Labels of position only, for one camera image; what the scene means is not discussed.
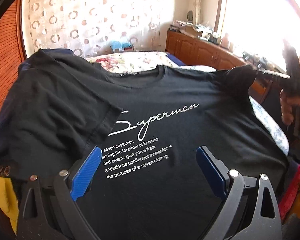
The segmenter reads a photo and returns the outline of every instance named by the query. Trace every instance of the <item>navy blue fabric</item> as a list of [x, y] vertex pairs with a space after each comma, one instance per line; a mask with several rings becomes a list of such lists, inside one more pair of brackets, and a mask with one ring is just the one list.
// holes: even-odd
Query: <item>navy blue fabric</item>
[[175, 56], [167, 53], [167, 57], [171, 59], [174, 63], [176, 63], [178, 66], [187, 66], [187, 64], [184, 64], [180, 59], [176, 58]]
[[[45, 53], [58, 52], [62, 54], [73, 55], [73, 51], [70, 49], [42, 49]], [[26, 71], [31, 67], [29, 60], [25, 60], [18, 67], [18, 74], [21, 71]], [[6, 99], [3, 102], [2, 108], [0, 110], [0, 153], [7, 152], [8, 150], [8, 137], [9, 137], [9, 123], [11, 118], [11, 113], [14, 108], [14, 102], [17, 98], [14, 98], [10, 93], [7, 94]]]

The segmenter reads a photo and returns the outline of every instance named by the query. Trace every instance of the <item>neckline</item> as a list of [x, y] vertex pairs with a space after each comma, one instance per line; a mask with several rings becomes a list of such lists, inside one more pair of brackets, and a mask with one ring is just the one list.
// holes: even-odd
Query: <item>neckline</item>
[[166, 66], [163, 66], [163, 65], [157, 65], [154, 69], [151, 69], [151, 70], [135, 72], [135, 73], [138, 73], [138, 74], [133, 74], [133, 75], [136, 75], [136, 78], [140, 77], [140, 76], [153, 75], [155, 73], [157, 73], [157, 75], [150, 82], [146, 82], [144, 84], [139, 84], [139, 85], [134, 85], [133, 83], [127, 84], [127, 83], [120, 82], [120, 79], [124, 79], [125, 77], [129, 77], [129, 76], [131, 77], [132, 74], [130, 74], [130, 73], [111, 73], [111, 72], [105, 70], [102, 66], [100, 66], [100, 68], [101, 68], [101, 71], [102, 71], [106, 81], [108, 81], [112, 84], [116, 84], [116, 85], [119, 85], [122, 87], [127, 87], [127, 88], [151, 87], [151, 86], [155, 85], [156, 83], [160, 82], [161, 80], [163, 80], [165, 73], [166, 73]]

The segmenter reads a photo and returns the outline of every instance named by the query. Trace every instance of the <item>wooden furniture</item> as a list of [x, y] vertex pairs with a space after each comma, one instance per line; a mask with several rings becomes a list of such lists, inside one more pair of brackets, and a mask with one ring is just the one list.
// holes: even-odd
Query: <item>wooden furniture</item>
[[219, 70], [246, 64], [217, 45], [172, 31], [168, 31], [166, 50], [187, 65], [205, 65]]

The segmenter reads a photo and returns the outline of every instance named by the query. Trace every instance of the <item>metal screw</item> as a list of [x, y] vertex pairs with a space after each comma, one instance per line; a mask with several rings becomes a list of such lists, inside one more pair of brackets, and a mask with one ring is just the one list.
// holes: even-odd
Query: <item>metal screw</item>
[[31, 181], [35, 181], [37, 178], [38, 178], [38, 176], [35, 174], [30, 176]]
[[232, 177], [238, 177], [238, 176], [239, 176], [239, 172], [236, 171], [236, 170], [230, 170], [230, 171], [229, 171], [229, 174], [230, 174]]
[[260, 175], [260, 178], [263, 179], [263, 180], [267, 180], [268, 179], [268, 176], [266, 174], [261, 174]]
[[60, 175], [61, 177], [65, 177], [65, 176], [67, 176], [68, 174], [69, 174], [69, 172], [68, 172], [67, 170], [62, 170], [62, 171], [59, 172], [59, 175]]

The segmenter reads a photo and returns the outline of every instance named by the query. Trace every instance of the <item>bright window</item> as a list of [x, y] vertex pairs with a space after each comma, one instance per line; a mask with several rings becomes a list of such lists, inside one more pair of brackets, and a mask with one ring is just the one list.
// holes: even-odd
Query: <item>bright window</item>
[[222, 32], [241, 49], [286, 70], [283, 39], [300, 55], [300, 19], [285, 0], [227, 0]]

